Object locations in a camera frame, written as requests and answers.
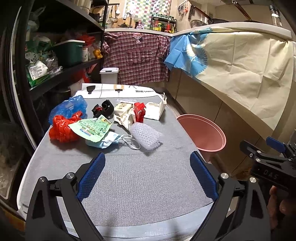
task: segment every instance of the finger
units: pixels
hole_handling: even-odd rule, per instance
[[[269,198],[269,201],[268,201],[268,205],[267,205],[267,211],[269,214],[271,229],[275,229],[278,225],[278,220],[277,220],[277,215],[276,215],[277,214],[276,203],[277,203],[276,195],[271,195]]]
[[[296,199],[285,199],[281,202],[279,210],[284,215],[293,215],[296,214]]]
[[[276,195],[277,187],[272,186],[269,190],[269,195]]]

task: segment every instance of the pink trash can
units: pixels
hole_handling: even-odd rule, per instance
[[[206,162],[226,145],[226,136],[219,126],[199,115],[180,115],[177,120],[190,136]]]

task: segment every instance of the cutting board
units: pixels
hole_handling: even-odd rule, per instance
[[[126,23],[127,25],[129,25],[129,21],[130,21],[130,17],[127,17],[126,20],[123,20],[122,18],[118,18],[117,23],[114,23],[112,28],[120,28],[118,27],[118,25],[121,25],[123,23]],[[131,21],[131,25],[133,28],[135,28],[136,24],[134,20]]]

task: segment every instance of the blue face mask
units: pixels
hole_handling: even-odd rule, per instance
[[[104,136],[104,138],[99,142],[92,142],[89,140],[85,140],[85,143],[88,146],[93,146],[93,147],[105,149],[113,143],[118,144],[120,140],[123,140],[131,149],[139,150],[141,147],[140,144],[135,139],[133,139],[132,135],[128,135],[128,134],[119,135],[119,134],[112,132],[112,131],[108,131],[107,134]],[[135,146],[131,145],[130,143],[127,142],[127,140],[133,140],[133,141],[137,142],[139,147],[135,147]]]

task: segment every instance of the faucet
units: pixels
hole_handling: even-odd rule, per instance
[[[131,16],[131,18],[130,18],[130,24],[129,24],[128,28],[133,28],[132,25],[131,25],[131,22],[132,22],[132,20],[133,20],[133,16],[131,15],[130,12],[127,12],[127,13],[124,15],[123,20],[126,20],[128,14]]]

